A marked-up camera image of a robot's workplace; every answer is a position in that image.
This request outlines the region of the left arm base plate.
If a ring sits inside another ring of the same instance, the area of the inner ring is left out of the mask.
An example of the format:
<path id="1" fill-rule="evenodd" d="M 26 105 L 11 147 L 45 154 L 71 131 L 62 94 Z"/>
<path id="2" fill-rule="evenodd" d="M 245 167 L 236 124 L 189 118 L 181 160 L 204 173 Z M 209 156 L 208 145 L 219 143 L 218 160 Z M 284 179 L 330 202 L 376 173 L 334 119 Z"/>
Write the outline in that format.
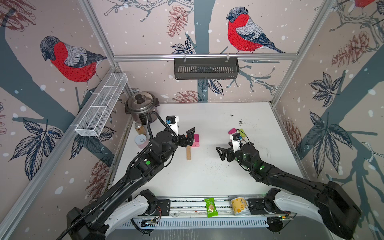
<path id="1" fill-rule="evenodd" d="M 145 214 L 148 216 L 168 216 L 170 214 L 171 200 L 157 200 L 151 202 Z"/>

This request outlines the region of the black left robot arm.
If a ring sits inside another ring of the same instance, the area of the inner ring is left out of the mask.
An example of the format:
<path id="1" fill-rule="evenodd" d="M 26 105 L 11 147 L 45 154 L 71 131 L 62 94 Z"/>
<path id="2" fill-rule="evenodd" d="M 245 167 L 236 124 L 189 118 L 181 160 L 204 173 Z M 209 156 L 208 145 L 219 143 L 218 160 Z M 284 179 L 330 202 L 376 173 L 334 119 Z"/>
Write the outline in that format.
<path id="1" fill-rule="evenodd" d="M 191 128 L 179 135 L 177 116 L 158 120 L 164 130 L 153 135 L 147 122 L 149 143 L 131 160 L 125 175 L 83 209 L 73 208 L 67 213 L 68 227 L 58 236 L 59 240 L 66 235 L 73 240 L 104 240 L 127 220 L 156 212 L 158 199 L 150 190 L 141 191 L 128 203 L 126 200 L 171 163 L 178 147 L 192 146 L 196 131 Z"/>

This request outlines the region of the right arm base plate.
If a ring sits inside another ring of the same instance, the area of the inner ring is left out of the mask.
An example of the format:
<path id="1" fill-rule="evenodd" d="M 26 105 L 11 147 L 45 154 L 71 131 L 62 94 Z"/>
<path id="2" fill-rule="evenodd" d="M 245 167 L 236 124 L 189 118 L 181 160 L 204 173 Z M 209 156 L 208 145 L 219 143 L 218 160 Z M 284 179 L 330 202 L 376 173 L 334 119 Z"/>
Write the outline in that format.
<path id="1" fill-rule="evenodd" d="M 248 199 L 251 215 L 289 215 L 291 212 L 282 211 L 274 201 L 265 199 Z"/>

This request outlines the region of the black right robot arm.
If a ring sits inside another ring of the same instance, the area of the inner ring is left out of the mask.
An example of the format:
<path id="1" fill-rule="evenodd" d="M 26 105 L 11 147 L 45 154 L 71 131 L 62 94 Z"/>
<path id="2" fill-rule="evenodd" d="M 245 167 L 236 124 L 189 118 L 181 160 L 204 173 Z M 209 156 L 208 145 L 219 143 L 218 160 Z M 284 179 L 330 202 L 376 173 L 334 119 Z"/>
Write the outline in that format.
<path id="1" fill-rule="evenodd" d="M 258 210 L 296 213 L 318 221 L 342 239 L 353 238 L 362 211 L 339 184 L 306 180 L 265 163 L 253 143 L 216 150 L 221 160 L 237 162 L 256 182 L 271 186 Z"/>

